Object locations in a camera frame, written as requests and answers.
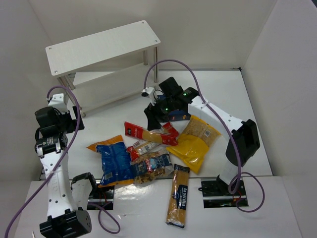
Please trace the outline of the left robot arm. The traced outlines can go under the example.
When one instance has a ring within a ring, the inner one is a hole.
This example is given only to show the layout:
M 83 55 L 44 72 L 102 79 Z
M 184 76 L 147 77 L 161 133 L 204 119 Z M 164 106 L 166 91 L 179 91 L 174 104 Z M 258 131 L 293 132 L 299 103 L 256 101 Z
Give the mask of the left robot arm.
M 96 188 L 91 173 L 69 180 L 67 134 L 75 131 L 76 119 L 69 112 L 52 106 L 35 112 L 39 128 L 35 151 L 45 170 L 48 188 L 47 220 L 39 225 L 46 238 L 78 238 L 92 230 L 87 211 L 88 198 Z

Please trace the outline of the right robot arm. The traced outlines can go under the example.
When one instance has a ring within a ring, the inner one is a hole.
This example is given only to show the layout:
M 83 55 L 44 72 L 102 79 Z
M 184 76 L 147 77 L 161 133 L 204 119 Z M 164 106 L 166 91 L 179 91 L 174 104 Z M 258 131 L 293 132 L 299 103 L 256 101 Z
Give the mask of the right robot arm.
M 142 96 L 150 99 L 144 110 L 148 120 L 147 129 L 160 128 L 161 123 L 173 111 L 184 111 L 212 126 L 228 142 L 225 151 L 228 161 L 217 180 L 230 192 L 236 191 L 239 188 L 236 181 L 241 176 L 242 168 L 260 147 L 256 123 L 251 119 L 243 121 L 235 118 L 201 97 L 196 89 L 183 89 L 173 77 L 163 81 L 159 87 L 163 93 L 162 99 L 155 97 L 154 87 L 142 90 Z

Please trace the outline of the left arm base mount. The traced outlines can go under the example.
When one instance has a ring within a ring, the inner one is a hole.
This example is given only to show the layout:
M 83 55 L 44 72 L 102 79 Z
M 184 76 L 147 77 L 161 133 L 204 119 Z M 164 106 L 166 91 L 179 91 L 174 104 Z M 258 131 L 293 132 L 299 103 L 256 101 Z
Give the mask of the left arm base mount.
M 114 186 L 98 187 L 88 198 L 87 210 L 98 210 L 97 204 L 105 210 L 113 210 Z

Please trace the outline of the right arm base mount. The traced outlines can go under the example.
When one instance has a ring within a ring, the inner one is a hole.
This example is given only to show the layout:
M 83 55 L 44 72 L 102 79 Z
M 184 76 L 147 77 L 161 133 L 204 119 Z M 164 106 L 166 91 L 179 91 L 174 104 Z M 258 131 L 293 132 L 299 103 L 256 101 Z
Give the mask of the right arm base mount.
M 202 179 L 198 191 L 202 193 L 204 208 L 236 207 L 237 201 L 241 207 L 249 206 L 243 180 L 240 180 L 240 187 L 234 195 L 214 178 Z

